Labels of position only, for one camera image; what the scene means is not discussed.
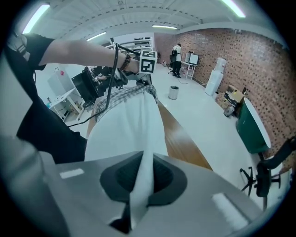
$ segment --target ceiling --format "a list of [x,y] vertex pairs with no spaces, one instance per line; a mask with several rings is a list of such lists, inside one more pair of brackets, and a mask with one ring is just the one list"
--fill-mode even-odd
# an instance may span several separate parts
[[[220,23],[226,28],[248,25],[275,31],[253,0],[234,1],[246,18],[238,18],[221,0],[49,0],[50,8],[32,32],[52,38],[88,39],[106,31],[94,40],[103,44],[111,37],[130,33],[176,34],[215,28]],[[153,24],[175,26],[178,30],[153,28]]]

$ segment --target white cloth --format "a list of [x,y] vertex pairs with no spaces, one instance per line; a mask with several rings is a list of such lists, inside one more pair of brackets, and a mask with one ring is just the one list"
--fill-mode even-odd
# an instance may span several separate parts
[[180,61],[182,61],[182,58],[181,58],[181,47],[179,46],[179,45],[176,45],[176,46],[174,46],[173,47],[173,50],[176,50],[177,51],[177,56],[176,56],[176,61],[177,62],[180,62]]
[[85,161],[144,151],[130,194],[132,228],[141,220],[154,190],[153,153],[167,154],[165,133],[154,97],[138,94],[108,111],[92,129]]

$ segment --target white shelf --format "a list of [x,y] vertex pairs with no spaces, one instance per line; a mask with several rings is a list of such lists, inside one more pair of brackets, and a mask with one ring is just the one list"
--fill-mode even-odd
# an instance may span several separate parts
[[131,48],[129,50],[142,50],[142,49],[151,49],[152,47],[149,46],[149,47],[138,47],[138,48]]
[[130,49],[130,48],[137,48],[137,47],[141,47],[141,46],[148,47],[148,46],[150,46],[150,44],[128,45],[128,46],[124,46],[124,47],[127,49]]
[[144,42],[150,43],[151,41],[152,41],[152,39],[138,39],[138,40],[133,40],[130,42],[125,42],[125,43],[118,43],[118,44],[123,45],[123,44],[144,43]]

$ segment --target office chair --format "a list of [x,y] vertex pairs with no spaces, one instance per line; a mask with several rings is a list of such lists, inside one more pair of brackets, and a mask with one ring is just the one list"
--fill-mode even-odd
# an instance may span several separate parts
[[169,65],[167,65],[167,68],[170,70],[169,72],[168,72],[168,74],[169,73],[171,73],[171,72],[173,72],[173,61],[172,61],[172,55],[170,55],[170,64]]
[[278,188],[281,187],[280,176],[277,179],[271,178],[271,170],[275,169],[280,165],[293,151],[296,150],[296,137],[288,139],[282,147],[277,151],[275,156],[272,159],[262,160],[258,163],[256,170],[257,175],[256,179],[253,178],[253,169],[250,169],[250,175],[246,173],[244,169],[240,169],[240,172],[243,172],[247,178],[247,184],[241,191],[244,191],[249,187],[248,196],[250,196],[252,186],[256,188],[256,195],[258,197],[267,197],[271,183],[277,182]]

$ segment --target computer monitor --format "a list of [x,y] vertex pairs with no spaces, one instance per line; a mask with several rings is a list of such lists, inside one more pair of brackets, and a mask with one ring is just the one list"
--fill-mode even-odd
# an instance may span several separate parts
[[93,77],[90,71],[86,70],[82,73],[79,73],[72,78],[72,82],[74,83],[75,87],[77,88],[85,102],[93,101],[99,97],[95,89]]
[[197,65],[198,58],[199,58],[199,55],[197,54],[186,53],[185,62]]

